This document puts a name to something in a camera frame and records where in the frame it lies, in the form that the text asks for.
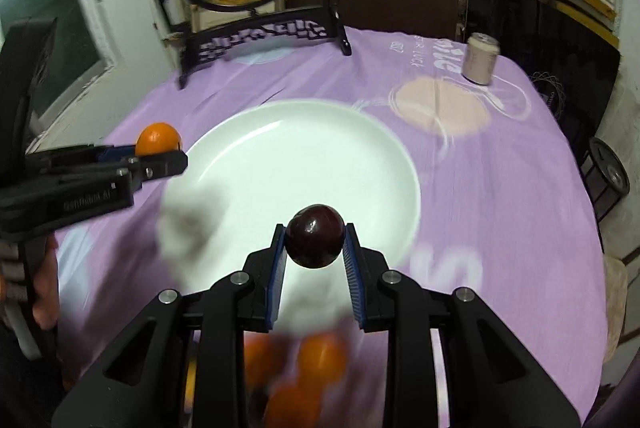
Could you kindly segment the person's left hand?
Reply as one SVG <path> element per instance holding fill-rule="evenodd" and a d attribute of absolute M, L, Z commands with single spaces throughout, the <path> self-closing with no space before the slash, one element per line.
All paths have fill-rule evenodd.
<path fill-rule="evenodd" d="M 58 241 L 54 235 L 47 238 L 46 254 L 40 269 L 34 276 L 34 289 L 38 299 L 32 307 L 32 314 L 40 328 L 52 330 L 60 317 L 58 298 Z"/>

